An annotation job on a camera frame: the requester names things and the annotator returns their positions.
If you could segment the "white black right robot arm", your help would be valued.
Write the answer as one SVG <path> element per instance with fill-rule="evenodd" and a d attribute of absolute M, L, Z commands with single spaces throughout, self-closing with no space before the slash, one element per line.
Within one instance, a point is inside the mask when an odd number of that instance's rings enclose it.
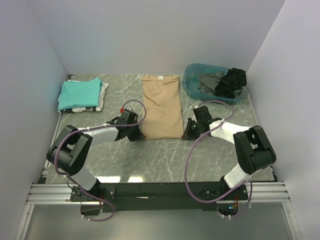
<path fill-rule="evenodd" d="M 235 147 L 237 164 L 220 179 L 219 200 L 232 199 L 237 194 L 237 187 L 277 160 L 275 151 L 261 126 L 241 126 L 227 122 L 224 118 L 213 118 L 205 105 L 193 109 L 193 117 L 187 119 L 182 139 L 195 140 L 193 144 L 195 147 L 202 135 L 225 140 Z"/>

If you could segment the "tan t shirt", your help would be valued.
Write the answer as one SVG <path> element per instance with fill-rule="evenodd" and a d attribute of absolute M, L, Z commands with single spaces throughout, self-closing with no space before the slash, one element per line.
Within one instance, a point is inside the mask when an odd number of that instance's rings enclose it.
<path fill-rule="evenodd" d="M 179 77 L 142 77 L 143 103 L 146 118 L 142 133 L 147 140 L 180 139 L 184 133 Z"/>

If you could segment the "black base crossbar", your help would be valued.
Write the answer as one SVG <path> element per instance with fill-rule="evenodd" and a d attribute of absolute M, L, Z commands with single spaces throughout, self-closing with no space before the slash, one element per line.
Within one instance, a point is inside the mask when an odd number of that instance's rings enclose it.
<path fill-rule="evenodd" d="M 92 196 L 73 186 L 70 201 L 80 203 L 85 216 L 98 211 L 193 210 L 216 211 L 217 203 L 194 200 L 183 182 L 101 183 L 91 190 Z"/>

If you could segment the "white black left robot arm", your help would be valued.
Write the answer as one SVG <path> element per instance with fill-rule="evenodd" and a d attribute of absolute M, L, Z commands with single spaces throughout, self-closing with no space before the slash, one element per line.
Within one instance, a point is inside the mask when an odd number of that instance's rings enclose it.
<path fill-rule="evenodd" d="M 94 201 L 102 198 L 104 191 L 100 181 L 85 167 L 89 150 L 93 145 L 124 138 L 131 142 L 145 138 L 138 124 L 137 113 L 127 108 L 120 110 L 120 116 L 100 126 L 76 128 L 67 125 L 49 148 L 46 159 L 80 185 L 82 195 L 88 201 Z"/>

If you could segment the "grey t shirt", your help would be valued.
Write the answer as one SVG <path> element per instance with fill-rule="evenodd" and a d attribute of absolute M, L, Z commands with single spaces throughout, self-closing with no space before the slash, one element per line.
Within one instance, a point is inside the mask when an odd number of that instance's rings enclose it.
<path fill-rule="evenodd" d="M 228 99 L 239 99 L 249 94 L 250 91 L 245 86 L 241 86 L 240 89 L 235 89 L 234 87 L 220 84 L 218 90 L 216 90 L 221 78 L 224 76 L 225 74 L 222 71 L 200 74 L 197 88 L 202 94 Z"/>

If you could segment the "teal plastic basket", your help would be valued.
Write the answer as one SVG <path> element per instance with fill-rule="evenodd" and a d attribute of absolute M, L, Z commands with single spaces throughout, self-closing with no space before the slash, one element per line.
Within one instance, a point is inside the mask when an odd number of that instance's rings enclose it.
<path fill-rule="evenodd" d="M 212 96 L 212 95 L 207 95 L 203 94 L 200 92 L 198 89 L 198 83 L 199 83 L 199 75 L 205 75 L 205 74 L 210 74 L 210 73 L 216 73 L 219 71 L 222 71 L 224 75 L 227 74 L 229 68 L 225 67 L 220 67 L 220 66 L 213 66 L 213 65 L 207 65 L 207 64 L 199 64 L 199 63 L 194 63 L 189 65 L 183 75 L 183 88 L 187 92 L 187 95 L 196 100 L 201 100 L 201 101 L 221 101 L 225 102 L 228 105 L 234 105 L 236 103 L 241 102 L 245 97 L 241 97 L 238 99 L 231 99 L 231 98 L 225 98 L 225 97 L 219 97 L 219 96 Z"/>

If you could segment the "folded teal t shirt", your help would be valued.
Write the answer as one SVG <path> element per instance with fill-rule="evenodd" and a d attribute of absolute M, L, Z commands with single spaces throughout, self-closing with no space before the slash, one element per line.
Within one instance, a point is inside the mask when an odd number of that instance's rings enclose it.
<path fill-rule="evenodd" d="M 58 111 L 97 107 L 103 85 L 98 77 L 90 81 L 65 81 L 57 100 Z"/>

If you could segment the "black t shirt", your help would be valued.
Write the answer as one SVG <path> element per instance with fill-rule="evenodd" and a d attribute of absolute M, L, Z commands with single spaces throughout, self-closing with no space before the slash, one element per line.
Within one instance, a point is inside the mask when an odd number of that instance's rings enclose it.
<path fill-rule="evenodd" d="M 218 97 L 235 99 L 242 94 L 246 86 L 246 72 L 242 69 L 232 68 L 220 78 L 214 93 Z"/>

